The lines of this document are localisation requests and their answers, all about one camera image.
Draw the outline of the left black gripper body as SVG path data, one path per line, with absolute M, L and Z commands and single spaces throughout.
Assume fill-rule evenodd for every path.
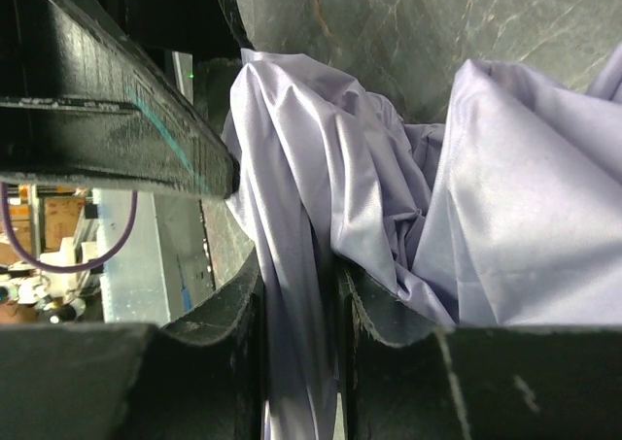
M 236 58 L 248 46 L 237 0 L 99 0 L 143 47 L 191 54 L 199 60 Z

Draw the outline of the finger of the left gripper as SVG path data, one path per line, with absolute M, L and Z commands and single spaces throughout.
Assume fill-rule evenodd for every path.
M 1 178 L 230 196 L 220 133 L 99 0 L 1 0 Z

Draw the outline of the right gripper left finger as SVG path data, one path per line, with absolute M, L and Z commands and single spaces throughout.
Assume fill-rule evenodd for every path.
M 258 439 L 262 280 L 237 275 L 164 327 L 13 324 L 1 329 L 5 439 Z

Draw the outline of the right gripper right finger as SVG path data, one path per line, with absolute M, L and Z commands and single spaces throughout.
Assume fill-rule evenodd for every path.
M 350 439 L 617 439 L 617 327 L 444 327 L 339 270 Z

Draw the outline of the lavender folding umbrella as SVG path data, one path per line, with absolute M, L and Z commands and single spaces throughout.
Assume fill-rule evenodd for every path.
M 223 138 L 265 284 L 273 439 L 333 434 L 337 256 L 444 325 L 621 321 L 619 52 L 583 93 L 469 60 L 446 120 L 408 124 L 342 71 L 245 49 Z

